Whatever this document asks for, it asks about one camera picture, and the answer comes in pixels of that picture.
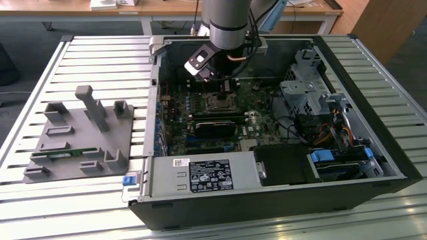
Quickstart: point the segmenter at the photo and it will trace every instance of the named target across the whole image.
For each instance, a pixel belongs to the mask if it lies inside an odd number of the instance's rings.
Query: slotted metal table
[[[357,39],[324,35],[341,65],[418,172],[427,176],[427,116]],[[0,149],[1,239],[420,239],[427,234],[427,180],[352,210],[170,231],[150,231],[121,200],[121,176],[23,184],[47,102],[82,108],[78,85],[103,106],[134,109],[129,171],[142,165],[149,36],[75,36],[59,42]],[[332,79],[337,92],[340,86]]]

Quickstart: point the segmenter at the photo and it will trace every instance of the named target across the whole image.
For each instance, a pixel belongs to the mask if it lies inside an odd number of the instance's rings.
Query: warning label
[[[189,162],[189,185],[193,193],[233,189],[228,159]]]

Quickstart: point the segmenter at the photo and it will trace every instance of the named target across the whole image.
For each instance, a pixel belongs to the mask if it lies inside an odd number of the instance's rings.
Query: green circuit board
[[[198,139],[194,136],[196,123],[188,117],[212,113],[214,109],[209,108],[206,96],[213,93],[190,92],[184,87],[177,87],[176,91],[170,92],[169,116],[165,121],[168,156],[240,152],[246,151],[250,146],[273,145],[282,142],[268,109],[272,88],[260,87],[253,90],[253,86],[260,85],[253,79],[238,81],[238,85],[230,94],[234,103],[233,110],[244,114],[234,118],[216,114],[213,118],[214,121],[232,119],[236,122],[233,134],[226,138]]]

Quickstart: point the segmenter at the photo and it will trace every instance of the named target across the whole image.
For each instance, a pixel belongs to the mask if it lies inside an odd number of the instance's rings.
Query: gray plastic holder
[[[61,102],[46,104],[47,121],[23,171],[23,183],[128,172],[133,106],[118,100],[113,106],[102,107],[91,98],[91,91],[89,85],[74,91],[85,108],[66,109]]]

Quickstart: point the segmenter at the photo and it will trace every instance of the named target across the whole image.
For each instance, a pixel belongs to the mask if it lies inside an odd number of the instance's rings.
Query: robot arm
[[[188,72],[204,81],[221,81],[237,75],[248,64],[260,44],[254,16],[250,7],[256,9],[257,16],[270,9],[262,20],[274,25],[278,21],[286,0],[204,0],[201,25],[208,28],[209,42],[204,44],[188,59],[184,67]],[[246,30],[252,38],[246,39]]]

